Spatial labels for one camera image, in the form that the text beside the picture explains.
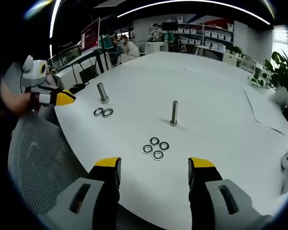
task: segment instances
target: metal washer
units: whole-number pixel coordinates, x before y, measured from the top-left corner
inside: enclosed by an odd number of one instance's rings
[[[162,151],[166,151],[169,149],[169,144],[167,142],[161,142],[159,144],[159,149],[162,150]]]
[[[107,117],[111,116],[112,114],[113,114],[113,109],[105,109],[105,110],[102,112],[102,117],[107,118]]]
[[[104,109],[103,108],[98,108],[94,111],[93,115],[94,116],[99,116],[101,115],[102,113],[104,112]]]
[[[155,161],[159,161],[159,160],[161,160],[162,158],[163,158],[163,152],[161,152],[161,151],[159,151],[159,150],[157,150],[157,151],[154,151],[154,153],[153,153],[153,159],[155,160]]]
[[[143,148],[142,148],[142,151],[143,151],[144,154],[151,154],[152,151],[153,151],[153,147],[150,146],[150,145],[144,145]]]
[[[149,143],[152,145],[152,146],[157,146],[159,144],[159,139],[158,138],[150,138],[149,140]]]

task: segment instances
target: potted plant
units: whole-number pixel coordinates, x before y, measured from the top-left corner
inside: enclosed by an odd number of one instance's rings
[[[242,49],[239,46],[227,46],[227,50],[230,54],[233,55],[242,55]]]
[[[288,57],[285,53],[283,56],[273,52],[272,60],[276,67],[274,68],[268,60],[265,61],[265,67],[271,72],[270,83],[276,87],[274,100],[283,108],[288,104]],[[267,74],[262,74],[262,77],[267,79]]]

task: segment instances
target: metal bolt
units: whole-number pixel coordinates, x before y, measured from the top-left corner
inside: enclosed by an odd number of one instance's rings
[[[177,125],[177,108],[178,108],[178,102],[173,101],[172,119],[170,120],[169,124],[174,127]]]
[[[102,104],[108,103],[108,102],[110,101],[110,98],[107,96],[103,84],[102,84],[102,83],[99,83],[99,84],[97,85],[97,88],[98,88],[98,91],[99,91],[99,94],[100,94],[100,97],[101,97],[101,99],[100,99],[101,103],[102,103]]]

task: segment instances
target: white plant pot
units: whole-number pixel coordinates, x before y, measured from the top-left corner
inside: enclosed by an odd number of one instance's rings
[[[284,87],[277,87],[273,100],[281,107],[288,104],[288,91]]]

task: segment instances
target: red monitor screen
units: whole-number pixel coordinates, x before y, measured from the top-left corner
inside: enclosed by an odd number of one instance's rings
[[[89,24],[88,27],[86,27],[82,31],[81,36],[82,52],[94,49],[95,47],[98,46],[99,26],[100,26],[100,18],[93,21],[91,24]]]

